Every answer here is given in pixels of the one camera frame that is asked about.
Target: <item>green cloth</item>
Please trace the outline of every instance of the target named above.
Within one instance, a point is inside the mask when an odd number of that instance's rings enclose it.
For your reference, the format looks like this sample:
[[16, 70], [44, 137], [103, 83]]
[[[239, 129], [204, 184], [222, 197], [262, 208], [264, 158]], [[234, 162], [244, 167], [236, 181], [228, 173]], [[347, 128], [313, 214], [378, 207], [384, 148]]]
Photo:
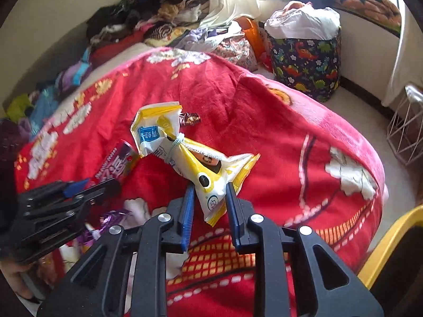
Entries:
[[28, 107], [32, 107], [28, 94], [19, 95], [10, 103], [6, 110], [6, 116], [14, 123], [18, 123], [19, 119], [26, 117], [25, 110]]

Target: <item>rubber band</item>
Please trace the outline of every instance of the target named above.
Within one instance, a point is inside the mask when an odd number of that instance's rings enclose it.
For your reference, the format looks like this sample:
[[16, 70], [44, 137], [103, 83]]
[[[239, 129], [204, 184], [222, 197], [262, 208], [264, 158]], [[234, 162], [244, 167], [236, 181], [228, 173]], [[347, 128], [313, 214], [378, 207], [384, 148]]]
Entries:
[[164, 163], [169, 164], [169, 161], [172, 158], [172, 151], [173, 151], [173, 149], [175, 149], [175, 147], [177, 147], [179, 144], [182, 143], [184, 137], [185, 137], [185, 134], [183, 134], [182, 132], [180, 132], [178, 134], [178, 137], [173, 141], [172, 147], [169, 149], [169, 152], [166, 155], [166, 158], [164, 159]]

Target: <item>baseboard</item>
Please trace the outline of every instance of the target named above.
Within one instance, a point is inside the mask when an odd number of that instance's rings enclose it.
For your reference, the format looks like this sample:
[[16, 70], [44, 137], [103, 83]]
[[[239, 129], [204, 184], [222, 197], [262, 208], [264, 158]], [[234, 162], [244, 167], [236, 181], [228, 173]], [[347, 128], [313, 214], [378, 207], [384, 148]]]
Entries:
[[357, 83], [347, 79], [344, 76], [341, 76], [340, 86], [355, 96], [359, 97], [369, 106], [373, 107], [386, 119], [391, 120], [394, 116], [395, 112], [391, 108], [382, 106], [381, 100], [375, 97], [372, 93], [365, 90], [363, 87], [359, 86]]

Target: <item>metal screw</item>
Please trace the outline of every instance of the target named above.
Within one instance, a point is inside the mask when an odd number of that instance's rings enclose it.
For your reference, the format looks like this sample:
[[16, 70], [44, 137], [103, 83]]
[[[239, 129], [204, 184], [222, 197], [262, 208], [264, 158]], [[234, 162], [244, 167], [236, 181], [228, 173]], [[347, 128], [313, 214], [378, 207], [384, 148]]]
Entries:
[[120, 233], [121, 233], [121, 231], [122, 231], [122, 226], [120, 226], [120, 225], [113, 225], [113, 226], [111, 226], [111, 227], [110, 227], [110, 229], [109, 229], [109, 232], [110, 232], [112, 235], [117, 235], [117, 234], [120, 234]]
[[250, 219], [254, 223], [261, 223], [262, 221], [264, 221], [264, 217], [262, 215], [259, 215], [259, 214], [252, 215], [250, 217]]
[[311, 235], [312, 232], [313, 230], [307, 225], [300, 227], [300, 233], [302, 233], [304, 236]]
[[162, 221], [162, 222], [165, 222], [165, 221], [170, 221], [171, 220], [171, 215], [170, 214], [168, 214], [168, 213], [162, 213], [162, 214], [159, 214], [158, 216], [157, 216], [157, 219], [159, 220], [159, 221]]

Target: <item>bed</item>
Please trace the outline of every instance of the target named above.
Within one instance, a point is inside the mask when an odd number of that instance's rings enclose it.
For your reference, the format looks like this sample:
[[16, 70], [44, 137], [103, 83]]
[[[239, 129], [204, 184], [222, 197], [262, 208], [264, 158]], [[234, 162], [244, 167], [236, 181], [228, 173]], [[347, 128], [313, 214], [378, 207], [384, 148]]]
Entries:
[[[226, 155], [261, 154], [240, 191], [257, 213], [281, 226], [311, 226], [358, 270], [388, 193], [376, 151], [318, 102], [212, 54], [138, 43], [95, 69], [20, 152], [18, 191], [90, 178], [117, 141], [135, 147], [130, 126], [140, 107], [168, 101], [200, 115], [202, 122], [185, 130], [188, 138]], [[138, 197], [151, 212], [183, 196], [187, 184], [147, 156], [120, 196], [90, 219]], [[252, 313], [255, 258], [233, 251], [225, 216], [211, 227], [196, 204], [187, 257], [168, 280], [170, 316], [197, 309], [204, 316]], [[285, 265], [289, 275], [289, 260]], [[292, 285], [290, 293], [295, 315]], [[228, 301], [233, 295], [239, 299]]]

